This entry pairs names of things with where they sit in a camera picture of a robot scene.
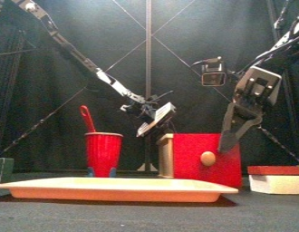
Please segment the black curtain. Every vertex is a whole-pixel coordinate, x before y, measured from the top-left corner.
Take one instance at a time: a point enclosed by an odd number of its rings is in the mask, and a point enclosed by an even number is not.
[[[36,2],[82,53],[134,93],[146,95],[146,1]],[[87,128],[79,111],[84,104],[94,115],[98,130],[124,135],[119,169],[138,169],[144,163],[146,141],[136,137],[142,122],[120,111],[124,99],[60,52],[42,25],[26,14],[20,14],[20,19],[26,23],[12,23],[18,28],[26,24],[39,50],[22,57],[3,147],[8,147],[87,88],[4,155],[16,159],[16,170],[86,169]],[[199,75],[188,66],[199,60],[222,56],[228,69],[238,71],[271,49],[275,42],[267,1],[152,1],[152,32],[151,88],[159,95],[175,91],[162,100],[162,105],[172,102],[178,109],[175,131],[220,132],[235,85],[228,82],[222,87],[203,87]],[[289,121],[282,90],[278,106],[264,118],[264,128],[278,136],[283,134],[281,142],[293,150]],[[256,128],[244,135],[240,147],[243,171],[248,165],[297,164]],[[159,168],[155,138],[151,160]]]
[[[7,128],[7,113],[20,65],[19,51],[24,48],[24,34],[19,28],[6,23],[7,16],[0,15],[0,153]]]

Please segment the green object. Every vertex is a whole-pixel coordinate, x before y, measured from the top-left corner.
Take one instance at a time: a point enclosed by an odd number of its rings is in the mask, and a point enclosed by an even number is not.
[[[0,158],[0,184],[11,181],[15,159]]]

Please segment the table surface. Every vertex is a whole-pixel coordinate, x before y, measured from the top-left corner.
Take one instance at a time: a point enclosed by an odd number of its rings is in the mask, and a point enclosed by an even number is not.
[[[14,180],[72,174],[22,173]],[[102,202],[14,198],[0,189],[0,232],[8,231],[299,231],[299,195],[250,190],[215,203]]]

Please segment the serving tray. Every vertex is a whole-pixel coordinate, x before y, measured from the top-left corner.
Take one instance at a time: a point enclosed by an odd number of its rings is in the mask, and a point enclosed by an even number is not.
[[[216,202],[239,190],[192,179],[52,178],[0,184],[15,198]]]

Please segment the red plastic cup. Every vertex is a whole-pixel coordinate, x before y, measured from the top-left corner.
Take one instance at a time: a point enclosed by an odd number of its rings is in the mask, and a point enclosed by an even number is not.
[[[122,134],[91,132],[86,134],[88,167],[95,176],[108,178],[111,170],[118,169],[123,146]]]

